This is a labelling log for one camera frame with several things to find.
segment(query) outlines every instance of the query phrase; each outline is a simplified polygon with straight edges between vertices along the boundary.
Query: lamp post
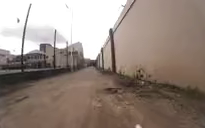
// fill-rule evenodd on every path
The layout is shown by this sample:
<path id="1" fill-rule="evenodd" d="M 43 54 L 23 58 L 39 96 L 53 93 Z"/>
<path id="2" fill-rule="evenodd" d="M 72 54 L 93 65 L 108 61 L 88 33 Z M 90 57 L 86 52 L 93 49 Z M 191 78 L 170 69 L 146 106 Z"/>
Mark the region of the lamp post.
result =
<path id="1" fill-rule="evenodd" d="M 30 14 L 31 5 L 32 4 L 29 5 L 28 11 L 27 11 L 26 21 L 25 21 L 24 29 L 23 29 L 22 47 L 21 47 L 21 72 L 24 72 L 23 49 L 24 49 L 24 41 L 25 41 L 25 35 L 26 35 L 27 21 L 28 21 L 28 17 L 29 17 L 29 14 Z"/>
<path id="2" fill-rule="evenodd" d="M 72 45 L 72 28 L 73 28 L 73 10 L 71 8 L 69 8 L 69 6 L 67 4 L 65 4 L 66 8 L 68 8 L 71 11 L 71 30 L 70 30 L 70 45 Z M 73 50 L 71 48 L 71 71 L 73 71 L 73 54 L 72 54 Z"/>
<path id="3" fill-rule="evenodd" d="M 53 60 L 53 65 L 54 65 L 54 69 L 56 68 L 56 56 L 55 56 L 55 50 L 56 50 L 56 33 L 57 30 L 55 29 L 55 33 L 54 33 L 54 60 Z"/>

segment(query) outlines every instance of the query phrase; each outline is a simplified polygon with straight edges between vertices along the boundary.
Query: street lamp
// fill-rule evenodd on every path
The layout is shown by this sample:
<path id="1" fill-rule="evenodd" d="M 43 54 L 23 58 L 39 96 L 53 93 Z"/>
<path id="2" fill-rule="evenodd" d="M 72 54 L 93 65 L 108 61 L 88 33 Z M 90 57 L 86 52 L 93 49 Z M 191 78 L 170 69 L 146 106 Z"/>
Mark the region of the street lamp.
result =
<path id="1" fill-rule="evenodd" d="M 69 9 L 71 11 L 71 33 L 70 33 L 70 43 L 72 45 L 72 27 L 73 27 L 73 10 L 71 8 L 69 8 L 69 6 L 67 4 L 65 4 L 66 8 Z M 73 71 L 73 55 L 72 55 L 72 48 L 71 48 L 71 71 Z"/>
<path id="2" fill-rule="evenodd" d="M 24 29 L 23 29 L 22 47 L 21 47 L 21 72 L 24 72 L 23 49 L 24 49 L 24 41 L 25 41 L 25 35 L 26 35 L 27 21 L 28 21 L 28 17 L 29 17 L 31 5 L 32 5 L 32 4 L 29 5 L 28 11 L 27 11 L 27 17 L 26 17 L 26 21 L 25 21 Z"/>

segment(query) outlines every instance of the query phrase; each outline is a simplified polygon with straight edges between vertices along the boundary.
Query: road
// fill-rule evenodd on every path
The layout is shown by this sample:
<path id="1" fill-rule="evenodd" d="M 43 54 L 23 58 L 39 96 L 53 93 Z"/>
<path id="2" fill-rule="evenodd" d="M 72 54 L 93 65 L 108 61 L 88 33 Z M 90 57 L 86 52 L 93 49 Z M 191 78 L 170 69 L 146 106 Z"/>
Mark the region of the road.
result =
<path id="1" fill-rule="evenodd" d="M 184 128 L 92 67 L 26 84 L 0 98 L 1 128 Z"/>

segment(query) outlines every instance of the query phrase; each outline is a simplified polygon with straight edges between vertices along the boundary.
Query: low wall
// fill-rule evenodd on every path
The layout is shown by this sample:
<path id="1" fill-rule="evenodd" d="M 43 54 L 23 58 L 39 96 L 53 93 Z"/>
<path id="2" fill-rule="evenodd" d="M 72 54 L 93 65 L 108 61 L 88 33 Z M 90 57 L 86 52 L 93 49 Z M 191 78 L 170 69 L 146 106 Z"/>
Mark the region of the low wall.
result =
<path id="1" fill-rule="evenodd" d="M 70 69 L 48 69 L 48 70 L 40 70 L 40 71 L 2 74 L 0 75 L 0 95 L 3 95 L 9 91 L 18 88 L 23 88 L 20 85 L 18 85 L 20 83 L 31 81 L 31 80 L 38 80 L 38 79 L 51 77 L 51 76 L 56 76 L 66 72 L 70 72 Z"/>

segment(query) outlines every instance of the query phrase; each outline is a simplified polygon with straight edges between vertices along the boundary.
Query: pole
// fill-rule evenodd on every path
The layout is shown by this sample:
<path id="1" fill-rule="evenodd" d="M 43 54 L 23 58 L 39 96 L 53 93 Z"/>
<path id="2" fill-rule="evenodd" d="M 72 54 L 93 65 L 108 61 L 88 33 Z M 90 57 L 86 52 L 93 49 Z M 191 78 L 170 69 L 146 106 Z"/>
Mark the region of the pole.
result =
<path id="1" fill-rule="evenodd" d="M 69 67 L 69 44 L 68 44 L 68 41 L 66 41 L 66 67 L 68 68 Z"/>
<path id="2" fill-rule="evenodd" d="M 109 30 L 110 41 L 111 41 L 111 62 L 112 72 L 116 73 L 116 59 L 115 59 L 115 46 L 114 46 L 114 33 L 112 28 Z"/>
<path id="3" fill-rule="evenodd" d="M 57 30 L 55 29 L 55 33 L 54 33 L 54 60 L 53 60 L 54 69 L 56 68 L 56 58 L 55 58 L 56 32 L 57 32 Z"/>
<path id="4" fill-rule="evenodd" d="M 31 5 L 32 4 L 29 5 L 28 11 L 27 11 L 26 21 L 25 21 L 24 29 L 23 29 L 22 48 L 21 48 L 21 72 L 24 72 L 23 49 L 24 49 L 24 41 L 25 41 L 25 35 L 26 35 L 27 21 L 28 21 L 28 17 L 29 17 L 29 14 L 30 14 Z"/>
<path id="5" fill-rule="evenodd" d="M 71 39 L 70 39 L 70 42 L 71 42 L 71 45 L 72 45 L 72 27 L 73 27 L 73 10 L 71 9 Z M 71 48 L 71 71 L 73 71 L 73 55 L 72 55 L 72 48 Z"/>

